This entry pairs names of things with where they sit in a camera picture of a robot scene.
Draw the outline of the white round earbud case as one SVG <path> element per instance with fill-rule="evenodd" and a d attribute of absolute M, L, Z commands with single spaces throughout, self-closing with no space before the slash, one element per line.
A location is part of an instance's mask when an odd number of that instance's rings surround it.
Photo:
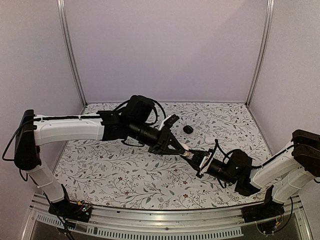
<path fill-rule="evenodd" d="M 191 152 L 191 149 L 185 143 L 181 143 L 181 145 L 184 149 L 184 153 L 182 154 L 182 156 L 187 159 L 191 159 L 194 156 L 194 153 Z"/>

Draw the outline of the black earbud charging case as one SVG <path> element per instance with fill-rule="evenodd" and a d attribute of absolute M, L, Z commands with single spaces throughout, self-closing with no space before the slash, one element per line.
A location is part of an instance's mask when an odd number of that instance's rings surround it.
<path fill-rule="evenodd" d="M 186 134 L 192 134 L 194 132 L 194 129 L 190 126 L 190 125 L 185 125 L 183 127 L 183 131 L 186 133 Z"/>

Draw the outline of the white oval case lid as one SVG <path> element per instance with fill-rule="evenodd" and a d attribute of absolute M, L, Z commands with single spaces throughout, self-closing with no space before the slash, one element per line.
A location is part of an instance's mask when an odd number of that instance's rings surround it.
<path fill-rule="evenodd" d="M 205 138 L 205 142 L 206 142 L 207 144 L 213 144 L 213 143 L 216 142 L 216 138 L 215 138 L 215 137 L 206 137 L 206 138 Z"/>

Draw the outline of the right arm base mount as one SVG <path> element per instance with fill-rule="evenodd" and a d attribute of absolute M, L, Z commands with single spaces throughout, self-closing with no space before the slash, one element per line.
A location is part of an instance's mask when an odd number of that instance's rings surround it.
<path fill-rule="evenodd" d="M 283 203 L 273 201 L 273 188 L 274 186 L 272 185 L 266 190 L 263 203 L 241 208 L 242 218 L 245 223 L 276 217 L 285 212 Z"/>

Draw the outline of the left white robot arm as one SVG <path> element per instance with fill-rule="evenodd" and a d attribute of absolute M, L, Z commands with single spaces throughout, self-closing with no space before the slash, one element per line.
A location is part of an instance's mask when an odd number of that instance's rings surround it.
<path fill-rule="evenodd" d="M 151 98 L 133 95 L 115 109 L 95 114 L 44 116 L 28 109 L 9 140 L 14 143 L 11 161 L 35 181 L 63 217 L 70 217 L 75 211 L 74 205 L 63 186 L 41 161 L 40 147 L 73 140 L 125 141 L 130 137 L 141 146 L 148 146 L 148 152 L 155 155 L 188 156 L 189 148 L 181 144 L 170 130 L 178 116 L 164 116 L 158 129 L 147 121 L 159 105 Z"/>

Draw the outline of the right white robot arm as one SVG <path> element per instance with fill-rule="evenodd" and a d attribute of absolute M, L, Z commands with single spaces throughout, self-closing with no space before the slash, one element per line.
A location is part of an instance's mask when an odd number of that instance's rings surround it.
<path fill-rule="evenodd" d="M 185 160 L 202 178 L 208 174 L 248 197 L 258 193 L 273 180 L 283 179 L 268 189 L 270 199 L 259 206 L 262 218 L 269 218 L 289 197 L 307 183 L 320 176 L 320 136 L 297 129 L 287 145 L 261 165 L 253 165 L 253 159 L 244 151 L 234 149 L 224 154 L 222 161 L 214 157 L 216 150 L 191 150 Z"/>

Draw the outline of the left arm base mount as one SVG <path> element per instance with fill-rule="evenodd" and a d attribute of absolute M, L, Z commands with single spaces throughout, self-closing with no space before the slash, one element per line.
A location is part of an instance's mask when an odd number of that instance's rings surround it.
<path fill-rule="evenodd" d="M 48 212 L 61 218 L 88 223 L 91 218 L 92 204 L 84 200 L 70 201 L 66 190 L 63 194 L 63 199 L 58 202 L 48 201 L 50 205 Z"/>

